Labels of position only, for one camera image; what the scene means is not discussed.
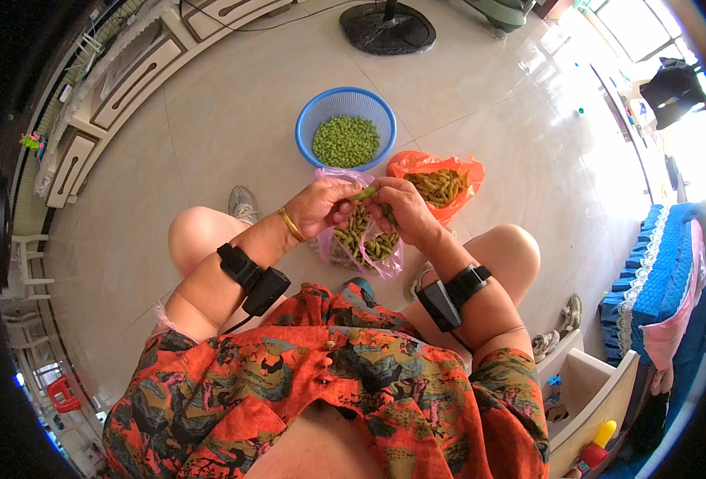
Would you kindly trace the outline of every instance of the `leg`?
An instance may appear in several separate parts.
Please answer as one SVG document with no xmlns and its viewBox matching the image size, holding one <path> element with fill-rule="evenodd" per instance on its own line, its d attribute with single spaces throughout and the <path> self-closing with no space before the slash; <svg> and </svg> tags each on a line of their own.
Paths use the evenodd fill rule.
<svg viewBox="0 0 706 479">
<path fill-rule="evenodd" d="M 492 272 L 518 306 L 539 273 L 536 240 L 519 226 L 499 225 L 465 243 L 465 249 Z M 422 278 L 422 284 L 425 286 L 437 279 L 438 275 L 430 271 Z M 470 363 L 470 353 L 451 334 L 441 333 L 420 302 L 412 302 L 401 313 L 430 344 L 454 350 Z"/>
<path fill-rule="evenodd" d="M 194 206 L 180 213 L 169 226 L 169 255 L 180 274 L 185 278 L 196 269 L 201 261 L 217 248 L 244 231 L 249 224 L 241 222 L 233 216 L 206 208 Z M 272 314 L 286 297 L 281 296 L 275 304 L 261 317 L 249 321 L 236 332 L 250 330 L 262 324 L 262 318 Z M 233 312 L 231 319 L 225 324 L 225 329 L 246 319 L 247 314 L 241 308 Z"/>
</svg>

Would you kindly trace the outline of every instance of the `hand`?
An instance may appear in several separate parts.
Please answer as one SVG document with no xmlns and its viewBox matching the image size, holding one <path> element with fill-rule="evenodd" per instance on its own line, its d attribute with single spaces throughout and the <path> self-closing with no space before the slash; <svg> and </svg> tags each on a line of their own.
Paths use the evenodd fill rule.
<svg viewBox="0 0 706 479">
<path fill-rule="evenodd" d="M 371 185 L 377 188 L 377 192 L 364 199 L 364 204 L 383 232 L 390 234 L 393 231 L 393 225 L 384 217 L 380 207 L 384 203 L 393 208 L 393 216 L 398 223 L 396 231 L 406 244 L 422 251 L 429 239 L 440 232 L 440 223 L 427 209 L 425 200 L 411 182 L 383 176 Z"/>
<path fill-rule="evenodd" d="M 345 200 L 360 190 L 358 183 L 318 178 L 286 204 L 286 213 L 306 238 L 314 238 L 329 226 L 347 228 L 358 202 Z"/>
</svg>

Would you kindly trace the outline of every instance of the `pink cloth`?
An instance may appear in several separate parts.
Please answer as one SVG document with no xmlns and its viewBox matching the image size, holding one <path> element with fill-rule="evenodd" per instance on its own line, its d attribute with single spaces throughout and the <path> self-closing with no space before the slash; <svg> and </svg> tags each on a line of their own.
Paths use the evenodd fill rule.
<svg viewBox="0 0 706 479">
<path fill-rule="evenodd" d="M 680 309 L 668 320 L 648 326 L 643 330 L 643 345 L 656 369 L 662 374 L 672 366 L 672 358 L 680 346 L 680 341 L 688 327 L 693 308 L 698 304 L 702 289 L 706 285 L 706 247 L 702 226 L 698 221 L 691 221 L 691 247 L 693 265 L 688 277 L 689 287 Z"/>
</svg>

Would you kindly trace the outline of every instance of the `red stool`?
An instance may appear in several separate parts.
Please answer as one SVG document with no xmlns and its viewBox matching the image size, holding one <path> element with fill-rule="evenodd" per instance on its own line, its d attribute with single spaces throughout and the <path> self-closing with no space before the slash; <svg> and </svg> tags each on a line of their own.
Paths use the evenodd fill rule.
<svg viewBox="0 0 706 479">
<path fill-rule="evenodd" d="M 65 376 L 57 378 L 52 384 L 47 386 L 46 389 L 47 396 L 49 396 L 57 412 L 78 411 L 81 408 L 79 398 L 74 397 L 68 389 L 68 382 Z M 62 395 L 63 399 L 58 399 L 58 395 Z"/>
</svg>

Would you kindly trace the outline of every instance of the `patterned shirt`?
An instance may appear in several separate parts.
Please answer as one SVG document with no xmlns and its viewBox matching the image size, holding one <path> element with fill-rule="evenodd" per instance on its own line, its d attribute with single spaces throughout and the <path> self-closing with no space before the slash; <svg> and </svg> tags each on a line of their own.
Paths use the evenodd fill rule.
<svg viewBox="0 0 706 479">
<path fill-rule="evenodd" d="M 303 284 L 263 326 L 196 344 L 148 340 L 103 444 L 125 477 L 243 477 L 316 400 L 363 422 L 373 457 L 401 477 L 546 477 L 534 360 L 488 354 L 469 377 L 403 316 L 349 285 Z"/>
</svg>

